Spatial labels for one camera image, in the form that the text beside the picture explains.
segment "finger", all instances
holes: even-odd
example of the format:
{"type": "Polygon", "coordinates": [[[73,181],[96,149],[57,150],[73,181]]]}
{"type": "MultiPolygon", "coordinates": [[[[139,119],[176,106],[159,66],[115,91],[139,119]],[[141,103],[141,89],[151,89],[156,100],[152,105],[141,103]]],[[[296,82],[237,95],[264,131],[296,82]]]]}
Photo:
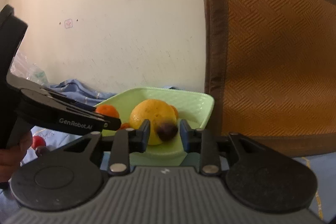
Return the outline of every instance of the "finger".
{"type": "Polygon", "coordinates": [[[33,143],[32,133],[29,131],[24,134],[20,139],[20,150],[22,152],[27,151],[29,147],[31,147],[33,143]]]}
{"type": "Polygon", "coordinates": [[[0,165],[16,165],[25,157],[27,150],[21,151],[18,145],[10,149],[0,149],[0,165]]]}
{"type": "Polygon", "coordinates": [[[0,182],[7,182],[19,167],[20,164],[11,166],[0,165],[0,182]]]}

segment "green fruit bowl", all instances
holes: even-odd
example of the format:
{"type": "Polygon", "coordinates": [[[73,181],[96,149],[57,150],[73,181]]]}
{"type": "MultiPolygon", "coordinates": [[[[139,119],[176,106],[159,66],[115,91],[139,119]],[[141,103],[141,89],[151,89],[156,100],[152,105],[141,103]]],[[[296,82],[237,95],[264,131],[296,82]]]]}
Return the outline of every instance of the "green fruit bowl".
{"type": "MultiPolygon", "coordinates": [[[[184,90],[160,88],[135,88],[113,96],[98,105],[113,105],[120,114],[122,123],[128,122],[134,107],[146,99],[159,99],[176,107],[181,119],[186,119],[191,128],[205,128],[213,106],[214,99],[207,94],[184,90]]],[[[115,131],[103,130],[103,136],[111,136],[115,131]]],[[[185,158],[180,134],[173,140],[159,145],[148,145],[144,153],[131,153],[131,165],[178,166],[185,158]]]]}

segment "red ball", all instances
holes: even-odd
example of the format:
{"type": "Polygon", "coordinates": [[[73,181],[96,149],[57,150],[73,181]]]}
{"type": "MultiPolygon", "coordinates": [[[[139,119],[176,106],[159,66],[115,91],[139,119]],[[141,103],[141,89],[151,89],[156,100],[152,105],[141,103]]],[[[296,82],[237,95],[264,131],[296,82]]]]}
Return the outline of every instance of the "red ball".
{"type": "Polygon", "coordinates": [[[31,148],[35,150],[38,146],[47,146],[47,145],[45,143],[44,138],[42,138],[41,136],[34,136],[33,144],[31,145],[31,148]]]}

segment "yellow lemon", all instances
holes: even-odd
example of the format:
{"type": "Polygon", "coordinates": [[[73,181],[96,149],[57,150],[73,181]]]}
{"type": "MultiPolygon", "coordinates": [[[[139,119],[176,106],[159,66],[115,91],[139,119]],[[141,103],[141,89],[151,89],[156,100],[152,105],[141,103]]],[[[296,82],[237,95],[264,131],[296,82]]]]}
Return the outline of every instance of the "yellow lemon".
{"type": "Polygon", "coordinates": [[[129,124],[134,129],[139,129],[142,122],[148,119],[151,122],[151,134],[149,145],[161,144],[155,129],[163,122],[176,124],[176,116],[173,108],[166,102],[157,99],[147,99],[138,104],[131,112],[129,124]]]}

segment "screw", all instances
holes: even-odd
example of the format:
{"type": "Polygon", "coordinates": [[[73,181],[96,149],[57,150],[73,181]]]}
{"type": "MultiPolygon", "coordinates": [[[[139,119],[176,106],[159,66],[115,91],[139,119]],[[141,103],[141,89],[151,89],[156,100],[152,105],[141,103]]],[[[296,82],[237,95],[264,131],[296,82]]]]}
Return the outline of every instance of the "screw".
{"type": "Polygon", "coordinates": [[[206,165],[202,170],[206,174],[216,174],[219,171],[219,168],[216,165],[206,165]]]}
{"type": "Polygon", "coordinates": [[[127,169],[127,166],[125,164],[112,164],[110,165],[110,170],[112,172],[116,172],[116,173],[120,173],[120,172],[124,172],[127,169]]]}

